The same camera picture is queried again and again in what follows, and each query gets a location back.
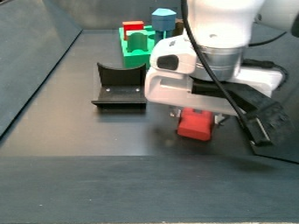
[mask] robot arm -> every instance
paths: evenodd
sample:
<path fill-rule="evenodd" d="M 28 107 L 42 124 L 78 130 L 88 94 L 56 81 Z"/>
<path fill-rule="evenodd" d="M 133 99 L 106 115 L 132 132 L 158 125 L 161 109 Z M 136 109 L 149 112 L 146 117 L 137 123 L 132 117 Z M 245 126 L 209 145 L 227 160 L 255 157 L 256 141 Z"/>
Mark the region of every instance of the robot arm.
<path fill-rule="evenodd" d="M 285 1 L 186 0 L 186 3 L 188 21 L 197 44 L 196 48 L 200 49 L 217 80 L 232 84 L 227 86 L 227 89 L 236 96 L 237 101 L 241 97 L 248 97 L 243 101 L 247 103 L 245 106 L 241 105 L 240 108 L 251 115 L 247 119 L 249 129 L 252 129 L 249 135 L 256 144 L 268 143 L 279 136 L 279 133 L 269 130 L 272 121 L 289 128 L 288 118 L 281 107 L 276 106 L 276 103 L 268 98 L 283 75 L 272 69 L 243 67 L 240 63 L 251 39 L 255 18 L 259 18 L 264 25 L 275 24 L 275 20 L 264 16 L 267 5 L 271 3 L 285 5 Z M 279 28 L 295 34 L 296 18 L 295 15 L 288 26 L 284 23 L 284 25 L 279 25 Z M 236 110 L 231 107 L 231 103 L 220 97 L 220 94 L 215 94 L 217 91 L 205 70 L 196 57 L 193 43 L 190 44 L 185 33 L 178 37 L 161 40 L 150 55 L 150 68 L 144 84 L 146 99 L 178 107 L 235 115 Z"/>

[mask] green object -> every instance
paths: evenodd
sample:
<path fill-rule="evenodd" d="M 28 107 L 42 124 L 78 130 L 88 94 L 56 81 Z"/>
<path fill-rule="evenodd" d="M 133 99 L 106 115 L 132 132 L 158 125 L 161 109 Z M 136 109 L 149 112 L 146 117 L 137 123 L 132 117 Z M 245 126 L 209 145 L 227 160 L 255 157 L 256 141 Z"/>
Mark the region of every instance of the green object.
<path fill-rule="evenodd" d="M 149 57 L 152 50 L 154 48 L 154 31 L 152 29 L 150 25 L 146 25 L 144 27 L 144 30 L 141 31 L 129 31 L 128 34 L 134 34 L 134 33 L 146 33 L 146 51 L 141 49 L 133 49 L 132 52 L 128 52 L 126 50 L 126 41 L 124 40 L 124 28 L 118 28 L 118 38 L 120 38 L 120 44 L 121 44 L 121 51 L 122 51 L 122 57 L 124 57 L 124 67 L 130 68 L 130 67 L 138 67 L 145 63 L 145 68 L 149 68 Z"/>
<path fill-rule="evenodd" d="M 146 48 L 146 31 L 128 31 L 126 32 L 126 51 L 130 53 L 133 50 L 148 51 Z"/>

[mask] toy blocks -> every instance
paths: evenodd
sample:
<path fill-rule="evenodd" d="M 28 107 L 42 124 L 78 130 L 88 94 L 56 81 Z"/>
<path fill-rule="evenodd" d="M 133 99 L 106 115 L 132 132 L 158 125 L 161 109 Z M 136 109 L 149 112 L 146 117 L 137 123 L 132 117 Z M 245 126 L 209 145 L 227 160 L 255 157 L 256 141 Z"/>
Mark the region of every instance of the toy blocks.
<path fill-rule="evenodd" d="M 197 113 L 192 108 L 184 108 L 181 111 L 177 135 L 208 141 L 211 140 L 212 124 L 213 115 L 209 111 L 202 110 Z"/>
<path fill-rule="evenodd" d="M 128 21 L 122 22 L 124 27 L 124 40 L 126 40 L 126 32 L 128 31 L 138 31 L 144 29 L 144 22 L 142 21 Z"/>
<path fill-rule="evenodd" d="M 158 8 L 152 13 L 152 27 L 154 30 L 154 43 L 169 38 L 174 29 L 176 12 Z"/>
<path fill-rule="evenodd" d="M 148 51 L 146 47 L 146 31 L 128 31 L 126 32 L 126 51 L 130 53 L 133 50 Z"/>
<path fill-rule="evenodd" d="M 154 31 L 150 25 L 144 26 L 142 30 L 126 31 L 124 40 L 124 27 L 118 28 L 118 39 L 124 59 L 124 67 L 132 68 L 145 64 L 149 68 L 149 57 L 154 48 Z"/>

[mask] blue block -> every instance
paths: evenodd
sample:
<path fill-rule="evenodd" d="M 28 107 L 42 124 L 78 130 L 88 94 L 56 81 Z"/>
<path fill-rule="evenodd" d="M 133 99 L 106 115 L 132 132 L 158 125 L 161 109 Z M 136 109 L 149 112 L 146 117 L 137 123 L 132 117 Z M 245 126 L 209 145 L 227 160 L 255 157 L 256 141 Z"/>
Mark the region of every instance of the blue block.
<path fill-rule="evenodd" d="M 154 31 L 164 32 L 174 29 L 176 12 L 158 8 L 152 13 L 152 27 Z"/>

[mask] green block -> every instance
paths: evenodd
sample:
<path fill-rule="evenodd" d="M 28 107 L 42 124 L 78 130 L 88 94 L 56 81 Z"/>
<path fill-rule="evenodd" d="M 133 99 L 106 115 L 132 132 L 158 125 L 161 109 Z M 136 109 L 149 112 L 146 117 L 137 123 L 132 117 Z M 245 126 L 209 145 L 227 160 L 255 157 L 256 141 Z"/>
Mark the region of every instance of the green block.
<path fill-rule="evenodd" d="M 154 48 L 154 31 L 152 29 L 150 25 L 146 25 L 144 27 L 142 31 L 134 31 L 134 32 L 146 32 L 146 51 L 142 51 L 141 49 L 134 49 L 132 52 L 126 51 L 126 41 L 124 40 L 124 28 L 118 28 L 118 38 L 120 38 L 120 44 L 121 44 L 121 51 L 122 51 L 122 58 L 124 58 L 124 67 L 132 68 L 138 67 L 142 64 L 145 64 L 145 68 L 149 68 L 149 57 L 152 50 Z"/>

